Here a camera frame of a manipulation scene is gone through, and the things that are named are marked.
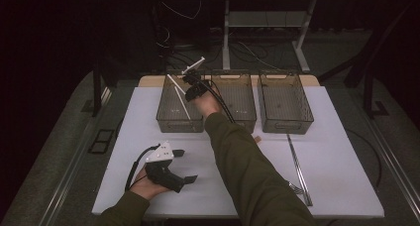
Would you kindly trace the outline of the smoky transparent plastic bin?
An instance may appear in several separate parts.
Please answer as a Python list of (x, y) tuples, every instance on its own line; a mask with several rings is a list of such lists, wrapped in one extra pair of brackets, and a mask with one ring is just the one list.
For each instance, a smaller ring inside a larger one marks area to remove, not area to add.
[(257, 122), (257, 112), (251, 74), (240, 69), (212, 70), (211, 80), (227, 107), (224, 114), (230, 121), (252, 133)]
[(261, 70), (258, 97), (265, 133), (304, 135), (314, 117), (300, 76), (286, 70)]
[[(182, 80), (183, 75), (180, 70), (169, 70), (172, 78), (185, 91), (190, 87), (188, 83)], [(204, 131), (203, 117), (196, 109), (193, 103), (185, 99), (185, 95), (180, 92), (183, 102), (189, 112), (191, 121), (187, 116), (177, 98), (175, 85), (169, 80), (167, 76), (164, 77), (162, 92), (157, 109), (157, 122), (160, 130), (163, 133), (201, 133)]]

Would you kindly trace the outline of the black metal stand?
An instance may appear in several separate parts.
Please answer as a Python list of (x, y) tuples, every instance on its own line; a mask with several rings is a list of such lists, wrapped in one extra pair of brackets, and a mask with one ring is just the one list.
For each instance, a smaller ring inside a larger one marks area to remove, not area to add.
[(102, 107), (102, 85), (115, 86), (118, 80), (116, 69), (107, 58), (99, 58), (92, 69), (93, 74), (93, 113), (96, 117)]
[(347, 70), (344, 83), (364, 85), (363, 109), (371, 118), (385, 113), (373, 109), (373, 80), (379, 78), (414, 119), (420, 118), (420, 0), (413, 0), (394, 13), (381, 12), (387, 21), (372, 31), (362, 50), (318, 76), (325, 81)]

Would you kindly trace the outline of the black floor frame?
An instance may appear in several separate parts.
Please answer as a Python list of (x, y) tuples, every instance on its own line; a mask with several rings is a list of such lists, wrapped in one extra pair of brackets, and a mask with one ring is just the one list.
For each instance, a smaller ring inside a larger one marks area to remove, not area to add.
[(88, 149), (89, 154), (103, 155), (108, 151), (114, 131), (112, 129), (100, 129)]

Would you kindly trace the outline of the white metal desk frame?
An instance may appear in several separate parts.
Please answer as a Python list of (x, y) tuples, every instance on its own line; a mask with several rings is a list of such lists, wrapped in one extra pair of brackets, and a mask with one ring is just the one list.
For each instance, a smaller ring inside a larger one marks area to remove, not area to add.
[[(222, 61), (223, 68), (231, 67), (229, 33), (231, 28), (297, 28), (298, 36), (291, 42), (300, 69), (309, 72), (305, 54), (302, 50), (306, 34), (309, 30), (314, 11), (319, 0), (305, 1), (306, 6), (301, 9), (281, 8), (279, 11), (233, 11), (230, 8), (232, 0), (224, 1), (224, 28)], [(297, 0), (274, 0), (276, 5), (289, 2), (296, 4)]]

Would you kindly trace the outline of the person's left hand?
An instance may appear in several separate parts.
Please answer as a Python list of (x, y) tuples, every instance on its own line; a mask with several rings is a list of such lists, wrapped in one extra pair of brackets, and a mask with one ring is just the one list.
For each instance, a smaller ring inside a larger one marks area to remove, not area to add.
[(145, 169), (141, 169), (136, 175), (135, 182), (130, 190), (146, 200), (152, 200), (157, 195), (168, 192), (168, 188), (155, 184), (148, 179)]

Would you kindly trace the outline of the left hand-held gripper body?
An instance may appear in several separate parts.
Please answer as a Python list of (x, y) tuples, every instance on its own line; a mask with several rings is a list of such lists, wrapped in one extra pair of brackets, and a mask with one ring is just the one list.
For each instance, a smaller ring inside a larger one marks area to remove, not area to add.
[(173, 148), (169, 142), (163, 142), (146, 158), (148, 179), (175, 192), (180, 192), (185, 185), (184, 179), (172, 173), (169, 165), (172, 163)]

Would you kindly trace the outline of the aluminium floor rail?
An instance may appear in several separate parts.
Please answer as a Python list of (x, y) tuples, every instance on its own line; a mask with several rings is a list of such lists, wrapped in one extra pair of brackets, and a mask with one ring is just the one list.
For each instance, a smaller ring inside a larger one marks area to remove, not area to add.
[(420, 132), (409, 121), (376, 117), (370, 121), (391, 174), (420, 221)]
[(99, 92), (99, 110), (94, 117), (90, 116), (88, 118), (82, 135), (77, 142), (75, 152), (72, 155), (61, 180), (53, 191), (52, 199), (40, 220), (39, 226), (53, 226), (61, 207), (67, 198), (68, 192), (71, 189), (72, 183), (77, 176), (81, 162), (87, 153), (91, 137), (96, 131), (100, 118), (104, 113), (104, 108), (107, 106), (111, 96), (112, 91), (108, 87), (105, 87)]

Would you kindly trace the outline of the wooden-handled fork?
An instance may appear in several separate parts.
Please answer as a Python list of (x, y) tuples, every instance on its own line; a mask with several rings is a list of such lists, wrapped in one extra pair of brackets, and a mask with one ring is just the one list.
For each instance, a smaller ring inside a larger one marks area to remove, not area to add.
[(293, 192), (295, 194), (303, 194), (303, 189), (299, 188), (298, 186), (296, 186), (295, 184), (293, 184), (292, 182), (288, 182), (289, 187), (293, 190)]

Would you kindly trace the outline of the white table mat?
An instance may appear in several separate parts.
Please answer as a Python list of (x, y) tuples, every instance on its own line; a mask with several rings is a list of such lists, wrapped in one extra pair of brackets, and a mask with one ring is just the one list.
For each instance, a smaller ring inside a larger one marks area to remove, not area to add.
[[(374, 218), (384, 210), (370, 184), (326, 89), (308, 86), (305, 93), (314, 122), (304, 135), (269, 134), (255, 129), (259, 147), (276, 170), (295, 185), (305, 184), (316, 218)], [(152, 200), (148, 217), (234, 218), (232, 199), (215, 165), (205, 133), (163, 133), (156, 115), (158, 87), (134, 90), (92, 211), (102, 213), (122, 196), (134, 162), (144, 160), (144, 149), (169, 142), (185, 154), (170, 170), (197, 175), (181, 192), (163, 193)]]

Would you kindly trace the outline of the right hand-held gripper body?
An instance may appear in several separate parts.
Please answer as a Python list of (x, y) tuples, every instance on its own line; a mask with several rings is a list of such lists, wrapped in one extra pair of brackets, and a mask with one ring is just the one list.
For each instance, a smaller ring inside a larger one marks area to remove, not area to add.
[(197, 97), (200, 97), (207, 91), (206, 85), (202, 79), (202, 73), (198, 71), (198, 67), (204, 62), (205, 57), (202, 56), (200, 60), (192, 65), (189, 65), (181, 74), (188, 75), (190, 78), (190, 87), (186, 90), (185, 98), (187, 101), (191, 101)]

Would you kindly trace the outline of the person's right hand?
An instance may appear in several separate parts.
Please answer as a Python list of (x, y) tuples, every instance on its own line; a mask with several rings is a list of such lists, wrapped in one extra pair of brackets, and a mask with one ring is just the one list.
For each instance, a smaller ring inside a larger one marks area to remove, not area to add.
[(213, 113), (220, 113), (222, 111), (220, 103), (210, 92), (206, 92), (202, 96), (194, 99), (193, 103), (205, 118)]

